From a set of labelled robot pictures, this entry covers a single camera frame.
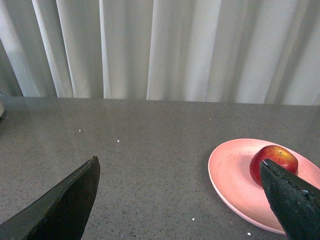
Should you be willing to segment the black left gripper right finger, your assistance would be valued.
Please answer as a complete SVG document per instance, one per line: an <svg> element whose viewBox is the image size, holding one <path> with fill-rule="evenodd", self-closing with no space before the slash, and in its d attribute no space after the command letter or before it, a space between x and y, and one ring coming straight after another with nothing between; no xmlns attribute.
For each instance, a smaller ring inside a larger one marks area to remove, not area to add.
<svg viewBox="0 0 320 240"><path fill-rule="evenodd" d="M270 159L260 163L262 188L290 240L320 238L320 190Z"/></svg>

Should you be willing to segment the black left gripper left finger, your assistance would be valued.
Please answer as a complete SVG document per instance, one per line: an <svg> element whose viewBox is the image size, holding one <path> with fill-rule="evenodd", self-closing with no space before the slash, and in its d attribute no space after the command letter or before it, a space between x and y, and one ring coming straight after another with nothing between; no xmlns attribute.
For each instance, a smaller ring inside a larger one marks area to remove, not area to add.
<svg viewBox="0 0 320 240"><path fill-rule="evenodd" d="M43 196L0 225L2 240L80 240L100 180L93 156Z"/></svg>

